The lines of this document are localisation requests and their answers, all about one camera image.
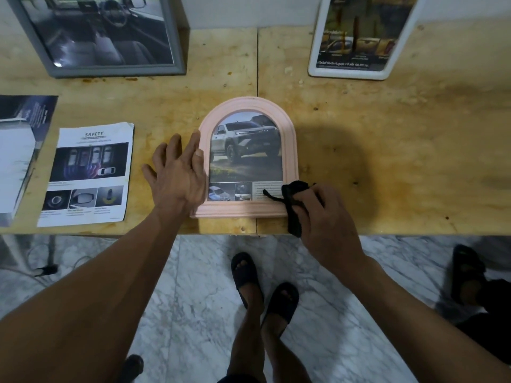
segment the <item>sandal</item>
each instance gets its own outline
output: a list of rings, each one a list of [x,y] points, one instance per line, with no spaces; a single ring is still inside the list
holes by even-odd
[[[463,265],[470,266],[472,269],[462,271]],[[481,284],[486,282],[484,272],[486,266],[479,259],[474,249],[458,244],[452,254],[452,289],[451,297],[458,304],[463,305],[461,300],[461,285],[467,281],[479,281]]]
[[[246,261],[246,265],[240,266],[236,269],[238,264],[241,261]],[[233,260],[230,262],[230,270],[233,273],[234,283],[236,285],[236,290],[240,294],[241,301],[243,301],[243,306],[245,309],[248,308],[247,301],[241,295],[240,288],[247,283],[255,283],[259,290],[261,291],[261,297],[264,301],[263,290],[261,289],[261,285],[259,285],[259,279],[257,277],[257,269],[252,257],[248,253],[238,253],[234,256]]]
[[[285,290],[288,294],[288,296],[284,296],[282,294],[282,291]],[[296,307],[298,306],[298,301],[300,300],[300,293],[298,292],[298,289],[289,282],[281,283],[279,286],[277,286],[277,289],[273,292],[270,304],[268,305],[268,309],[266,310],[266,314],[263,319],[263,323],[261,324],[261,328],[264,325],[264,322],[266,321],[266,317],[270,313],[275,313],[282,317],[289,325],[291,322],[291,319],[293,318],[294,311],[296,310]]]

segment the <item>picture frame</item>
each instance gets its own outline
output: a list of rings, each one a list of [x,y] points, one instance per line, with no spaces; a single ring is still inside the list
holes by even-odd
[[[55,78],[185,74],[170,0],[7,0]]]
[[[322,0],[309,75],[388,78],[426,0]]]
[[[213,109],[199,130],[208,182],[193,218],[287,216],[283,203],[262,194],[282,198],[282,185],[298,180],[296,133],[282,108],[263,98],[234,98]]]

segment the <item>marble floor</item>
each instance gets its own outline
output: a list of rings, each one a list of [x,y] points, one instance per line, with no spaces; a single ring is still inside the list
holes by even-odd
[[[32,268],[45,264],[48,236],[22,236]],[[452,322],[473,311],[447,297],[455,244],[470,244],[489,278],[511,280],[511,239],[480,237],[361,237],[364,251],[393,279]],[[4,270],[14,264],[0,246],[0,317],[111,245],[114,239],[58,236],[59,273],[38,279]],[[130,353],[141,355],[136,382],[216,382],[225,375],[244,308],[230,274],[230,259],[247,251],[267,296],[288,280],[300,305],[282,339],[303,361],[313,382],[413,382],[412,373],[360,302],[321,268],[291,236],[179,236],[141,319]],[[269,382],[271,366],[266,360]]]

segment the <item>person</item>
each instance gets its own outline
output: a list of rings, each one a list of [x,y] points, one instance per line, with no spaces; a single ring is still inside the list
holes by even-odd
[[[184,150],[179,135],[159,145],[154,169],[142,168],[154,199],[148,216],[0,321],[0,381],[117,380],[179,226],[205,200],[207,175],[199,140],[200,133],[194,132]],[[315,185],[295,198],[303,203],[294,210],[304,245],[360,300],[419,381],[511,381],[506,364],[411,296],[364,254],[333,187]],[[250,257],[237,257],[232,271],[247,310],[224,383],[265,383],[265,348],[275,382],[309,382],[303,364],[279,338],[298,302],[295,289],[289,284],[278,288],[260,329],[263,298]]]
[[[487,311],[456,327],[503,363],[511,365],[511,282],[487,280],[486,266],[476,251],[462,244],[454,248],[452,263],[452,299],[460,305],[483,307]]]

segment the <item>white wall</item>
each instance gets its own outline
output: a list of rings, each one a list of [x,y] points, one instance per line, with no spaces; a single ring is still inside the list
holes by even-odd
[[[310,25],[320,0],[181,0],[191,28]],[[422,21],[511,17],[511,0],[428,0]],[[0,0],[0,34],[22,28],[6,0]]]

